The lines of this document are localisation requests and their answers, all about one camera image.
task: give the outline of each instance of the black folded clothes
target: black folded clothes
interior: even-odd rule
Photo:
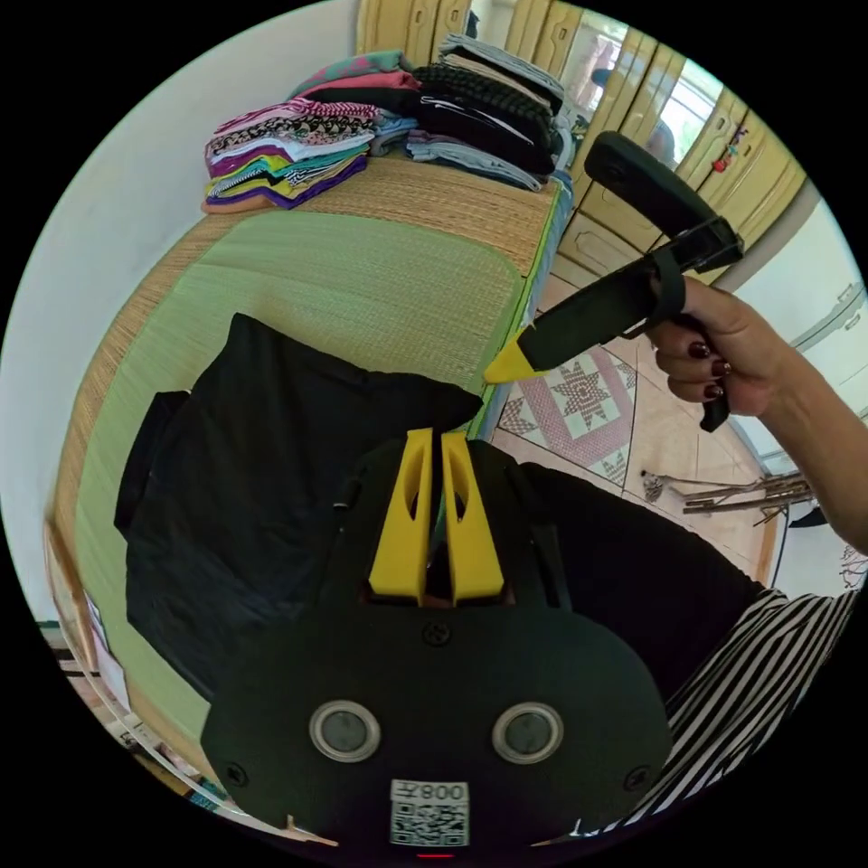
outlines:
[[[448,94],[448,98],[459,105],[494,115],[534,141],[540,141],[551,153],[552,112],[520,90],[446,63],[419,67],[413,76],[422,83],[423,96]]]
[[[189,394],[154,398],[125,468],[127,620],[211,700],[242,642],[307,600],[327,515],[359,459],[482,406],[368,373],[243,314]]]
[[[546,144],[525,136],[489,112],[461,105],[458,98],[422,95],[415,117],[426,132],[458,139],[531,175],[550,175],[554,171]]]

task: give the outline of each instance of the green mat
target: green mat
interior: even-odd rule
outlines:
[[[267,212],[190,266],[118,368],[90,436],[76,512],[81,579],[127,675],[187,738],[208,705],[127,623],[121,473],[155,392],[189,389],[241,311],[368,370],[483,391],[524,282],[499,252],[446,233],[333,214]]]

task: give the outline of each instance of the patterned tile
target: patterned tile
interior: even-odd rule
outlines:
[[[594,347],[544,377],[515,383],[500,427],[623,486],[636,388],[633,367]]]

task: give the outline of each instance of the finger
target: finger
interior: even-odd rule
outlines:
[[[708,358],[711,350],[699,332],[683,328],[675,323],[664,322],[648,331],[651,343],[666,355]]]
[[[680,382],[710,382],[725,377],[732,370],[728,362],[716,355],[708,359],[684,359],[658,351],[656,362],[661,371]]]
[[[748,308],[732,293],[706,287],[694,278],[684,278],[684,308],[720,335],[735,335],[748,327]]]
[[[682,401],[689,401],[692,404],[705,403],[706,401],[714,401],[723,395],[723,388],[714,380],[706,382],[682,382],[681,380],[673,380],[669,378],[669,391]]]

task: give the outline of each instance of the gray folded clothes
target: gray folded clothes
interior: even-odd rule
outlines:
[[[507,181],[525,190],[542,190],[543,185],[538,178],[529,175],[517,165],[507,163],[492,154],[480,151],[476,147],[453,142],[407,142],[407,151],[418,163],[437,160],[472,172],[474,175],[485,175],[498,181]]]
[[[446,39],[440,45],[440,56],[450,54],[456,48],[463,48],[466,52],[471,52],[476,57],[481,57],[483,60],[495,64],[502,70],[512,72],[523,79],[538,84],[541,88],[545,88],[557,97],[557,99],[563,99],[563,85],[556,78],[545,70],[540,69],[540,67],[528,63],[528,61],[523,61],[520,57],[515,57],[514,54],[505,52],[502,48],[497,48],[496,45],[480,42],[464,33],[447,33]]]
[[[451,142],[453,145],[464,145],[460,138],[442,136],[440,133],[430,133],[427,129],[412,129],[407,136],[408,142],[427,145],[429,142]]]

